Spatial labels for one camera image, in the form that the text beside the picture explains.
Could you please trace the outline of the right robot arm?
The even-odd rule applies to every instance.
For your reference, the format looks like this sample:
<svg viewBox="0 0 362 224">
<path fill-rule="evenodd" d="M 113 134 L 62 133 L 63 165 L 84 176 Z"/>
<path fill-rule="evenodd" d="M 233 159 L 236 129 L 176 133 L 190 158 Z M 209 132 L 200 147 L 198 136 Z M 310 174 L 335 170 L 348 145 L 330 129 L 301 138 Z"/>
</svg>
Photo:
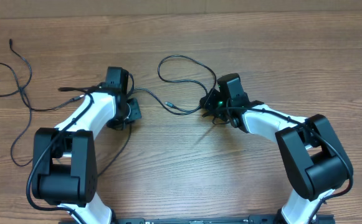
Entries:
<svg viewBox="0 0 362 224">
<path fill-rule="evenodd" d="M 325 116 L 290 116 L 262 101 L 251 101 L 236 73 L 217 79 L 199 105 L 206 111 L 204 116 L 219 118 L 279 147 L 292 192 L 277 213 L 250 215 L 247 223 L 335 222 L 333 215 L 318 211 L 327 200 L 351 190 L 353 165 Z"/>
</svg>

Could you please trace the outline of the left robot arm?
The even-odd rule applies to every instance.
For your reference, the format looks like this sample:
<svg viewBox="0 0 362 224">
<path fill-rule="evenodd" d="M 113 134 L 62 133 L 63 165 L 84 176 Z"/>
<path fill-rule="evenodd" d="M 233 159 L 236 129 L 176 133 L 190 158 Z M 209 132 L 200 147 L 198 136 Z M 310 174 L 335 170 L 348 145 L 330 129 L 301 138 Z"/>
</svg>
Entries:
<svg viewBox="0 0 362 224">
<path fill-rule="evenodd" d="M 66 211 L 75 223 L 117 223 L 115 212 L 97 193 L 95 138 L 104 127 L 131 129 L 141 119 L 132 74 L 108 67 L 104 82 L 81 89 L 83 103 L 53 128 L 40 128 L 34 136 L 32 170 L 26 197 L 36 210 Z M 48 207 L 34 200 L 44 200 Z"/>
</svg>

